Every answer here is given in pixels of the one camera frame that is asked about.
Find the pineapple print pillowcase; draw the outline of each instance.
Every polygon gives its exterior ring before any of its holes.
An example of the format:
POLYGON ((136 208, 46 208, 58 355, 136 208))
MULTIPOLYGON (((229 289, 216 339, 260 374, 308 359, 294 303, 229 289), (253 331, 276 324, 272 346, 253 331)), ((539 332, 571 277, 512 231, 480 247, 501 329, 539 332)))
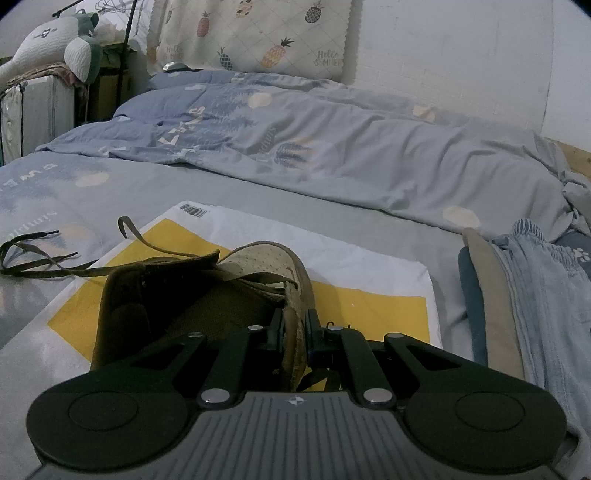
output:
POLYGON ((155 0, 148 64, 340 79, 351 0, 155 0))

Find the pineapple print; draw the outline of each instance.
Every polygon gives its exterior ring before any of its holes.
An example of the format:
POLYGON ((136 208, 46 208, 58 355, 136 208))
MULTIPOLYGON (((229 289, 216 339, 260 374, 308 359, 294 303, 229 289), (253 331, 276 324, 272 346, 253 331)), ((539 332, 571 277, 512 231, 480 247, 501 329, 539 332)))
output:
POLYGON ((201 17, 201 19, 199 20, 199 23, 197 24, 197 36, 198 37, 204 37, 205 35, 207 35, 207 32, 209 31, 209 14, 207 12, 203 12, 203 16, 201 17))
POLYGON ((306 21, 308 23, 316 23, 322 14, 322 7, 320 6, 321 0, 314 2, 314 6, 310 7, 306 12, 306 21))
POLYGON ((217 54, 220 55, 220 65, 226 70, 232 70, 232 61, 230 60, 230 57, 228 57, 228 55, 223 52, 223 49, 224 47, 222 47, 222 49, 217 52, 217 54))
POLYGON ((236 9, 236 16, 238 18, 247 16, 252 10, 252 0, 240 0, 238 9, 236 9))
POLYGON ((265 53, 265 56, 261 60, 261 67, 270 69, 277 65, 285 56, 285 47, 289 47, 290 43, 293 42, 293 40, 286 37, 281 40, 281 45, 275 45, 274 47, 269 48, 268 52, 265 53))

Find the stuffed toy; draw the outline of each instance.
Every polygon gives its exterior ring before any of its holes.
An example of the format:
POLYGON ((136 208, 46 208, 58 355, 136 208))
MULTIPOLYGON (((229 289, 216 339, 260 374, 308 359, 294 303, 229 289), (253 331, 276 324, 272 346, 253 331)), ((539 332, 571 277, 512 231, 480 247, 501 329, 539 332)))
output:
POLYGON ((0 66, 0 92, 13 77, 51 63, 65 63, 81 82, 92 83, 102 57, 102 47, 92 38, 98 22, 95 12, 82 11, 37 27, 23 40, 14 57, 0 66))

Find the barcode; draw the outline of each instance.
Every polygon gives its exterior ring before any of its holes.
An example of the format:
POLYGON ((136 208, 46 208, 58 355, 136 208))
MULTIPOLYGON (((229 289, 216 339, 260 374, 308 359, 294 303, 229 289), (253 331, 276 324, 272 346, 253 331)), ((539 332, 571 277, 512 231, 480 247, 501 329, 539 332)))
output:
POLYGON ((194 217, 197 217, 197 218, 201 218, 203 215, 205 215, 207 213, 207 210, 203 210, 202 208, 194 207, 193 205, 189 205, 188 203, 185 203, 181 207, 181 210, 184 210, 189 215, 193 215, 194 217))

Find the bedsheet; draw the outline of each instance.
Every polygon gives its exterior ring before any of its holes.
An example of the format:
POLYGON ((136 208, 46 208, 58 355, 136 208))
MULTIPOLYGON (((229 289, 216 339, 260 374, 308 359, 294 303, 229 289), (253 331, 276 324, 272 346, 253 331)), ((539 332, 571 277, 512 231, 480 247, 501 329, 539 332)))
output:
MULTIPOLYGON (((575 223, 574 180, 533 131, 329 80, 220 71, 156 75, 109 122, 41 147, 55 153, 189 163, 487 239, 531 218, 553 241, 575 223)), ((589 203, 589 182, 576 180, 589 203)))

